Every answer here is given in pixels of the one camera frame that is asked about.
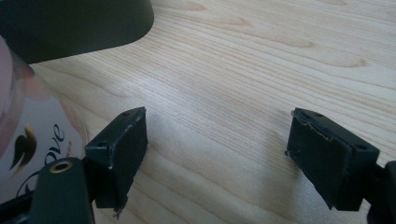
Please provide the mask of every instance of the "white bottle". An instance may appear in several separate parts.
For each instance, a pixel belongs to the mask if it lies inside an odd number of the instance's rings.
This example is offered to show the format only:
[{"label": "white bottle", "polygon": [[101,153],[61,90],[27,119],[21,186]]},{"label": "white bottle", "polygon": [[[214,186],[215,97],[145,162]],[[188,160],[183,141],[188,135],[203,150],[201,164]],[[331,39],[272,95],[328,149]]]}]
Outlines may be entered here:
[{"label": "white bottle", "polygon": [[35,188],[38,171],[83,156],[86,132],[75,110],[0,36],[0,204]]}]

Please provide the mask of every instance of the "black object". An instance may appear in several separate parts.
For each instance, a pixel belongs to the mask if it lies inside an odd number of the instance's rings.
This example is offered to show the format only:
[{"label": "black object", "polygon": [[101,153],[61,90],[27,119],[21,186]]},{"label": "black object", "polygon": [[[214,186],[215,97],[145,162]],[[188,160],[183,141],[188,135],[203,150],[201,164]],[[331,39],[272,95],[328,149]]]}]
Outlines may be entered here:
[{"label": "black object", "polygon": [[371,205],[369,223],[396,223],[396,162],[376,164],[379,150],[323,115],[296,108],[287,154],[329,208]]},{"label": "black object", "polygon": [[93,200],[99,208],[114,208],[118,216],[147,145],[146,109],[118,115],[85,147],[82,161],[48,164],[34,192],[1,204],[0,223],[94,223]]},{"label": "black object", "polygon": [[0,35],[27,63],[129,44],[153,22],[149,0],[0,1]]}]

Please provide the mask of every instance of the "screw hole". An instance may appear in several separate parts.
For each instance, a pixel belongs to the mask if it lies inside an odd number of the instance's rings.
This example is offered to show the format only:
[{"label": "screw hole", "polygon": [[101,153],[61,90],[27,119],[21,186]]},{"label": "screw hole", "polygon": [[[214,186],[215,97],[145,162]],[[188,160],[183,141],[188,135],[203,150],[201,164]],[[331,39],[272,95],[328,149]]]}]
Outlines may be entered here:
[{"label": "screw hole", "polygon": [[99,147],[104,147],[106,144],[107,144],[107,142],[106,142],[106,141],[103,141],[103,142],[98,143],[97,146],[99,146]]},{"label": "screw hole", "polygon": [[355,145],[355,147],[357,147],[359,149],[363,149],[363,150],[367,149],[367,146],[360,145],[360,144]]},{"label": "screw hole", "polygon": [[73,166],[71,161],[60,161],[49,168],[49,171],[54,174],[59,174],[70,169]]}]

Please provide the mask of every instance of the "light wood surface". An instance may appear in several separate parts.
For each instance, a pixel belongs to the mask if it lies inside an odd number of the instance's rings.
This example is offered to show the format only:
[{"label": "light wood surface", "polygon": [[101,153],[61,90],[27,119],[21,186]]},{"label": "light wood surface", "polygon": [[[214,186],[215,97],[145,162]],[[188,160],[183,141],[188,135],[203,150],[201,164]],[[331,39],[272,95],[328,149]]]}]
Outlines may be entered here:
[{"label": "light wood surface", "polygon": [[120,220],[365,223],[330,211],[284,154],[290,111],[335,120],[396,160],[394,0],[155,0],[133,44],[34,64],[92,139],[145,106],[148,153]]}]

